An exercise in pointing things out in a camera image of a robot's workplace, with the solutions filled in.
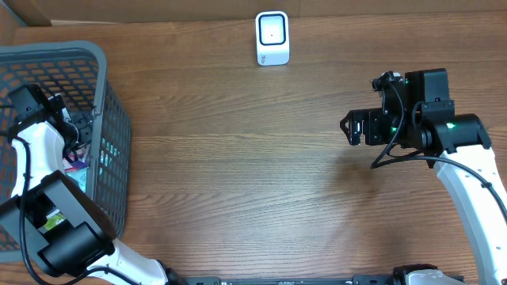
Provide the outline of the green yellow sachet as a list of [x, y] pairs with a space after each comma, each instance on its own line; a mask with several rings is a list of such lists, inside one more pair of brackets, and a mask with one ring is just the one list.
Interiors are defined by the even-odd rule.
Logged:
[[64, 222], [66, 219], [67, 218], [61, 212], [54, 214], [51, 217], [47, 218], [47, 221], [44, 224], [44, 229], [46, 231], [49, 231], [58, 226], [61, 222]]

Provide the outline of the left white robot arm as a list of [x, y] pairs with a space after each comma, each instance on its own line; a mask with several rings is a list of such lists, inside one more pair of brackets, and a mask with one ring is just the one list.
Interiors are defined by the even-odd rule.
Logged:
[[1, 224], [21, 248], [31, 277], [72, 276], [111, 284], [183, 284], [161, 261], [141, 256], [119, 240], [103, 210], [65, 173], [64, 161], [82, 146], [61, 95], [47, 97], [36, 84], [9, 92], [17, 111], [5, 132], [17, 155], [17, 180], [1, 205]]

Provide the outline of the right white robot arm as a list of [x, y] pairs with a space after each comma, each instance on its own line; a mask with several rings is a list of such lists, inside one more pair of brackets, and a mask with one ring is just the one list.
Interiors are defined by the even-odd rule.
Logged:
[[387, 71], [371, 81], [379, 108], [351, 110], [340, 128], [350, 145], [383, 146], [378, 169], [424, 161], [442, 182], [471, 245], [481, 284], [506, 282], [506, 190], [492, 141], [475, 114], [458, 115], [444, 68]]

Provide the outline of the red purple pad package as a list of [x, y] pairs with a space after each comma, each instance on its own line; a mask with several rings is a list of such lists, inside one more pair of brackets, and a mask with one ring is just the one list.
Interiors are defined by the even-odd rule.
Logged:
[[63, 166], [66, 172], [74, 172], [86, 169], [89, 166], [89, 146], [84, 146], [74, 152], [70, 152], [63, 158]]

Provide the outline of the teal wipes packet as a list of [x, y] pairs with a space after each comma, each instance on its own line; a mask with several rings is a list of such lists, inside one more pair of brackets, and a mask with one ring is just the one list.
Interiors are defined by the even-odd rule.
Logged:
[[88, 169], [85, 168], [67, 172], [67, 175], [78, 183], [78, 186], [83, 192], [86, 192], [87, 170]]

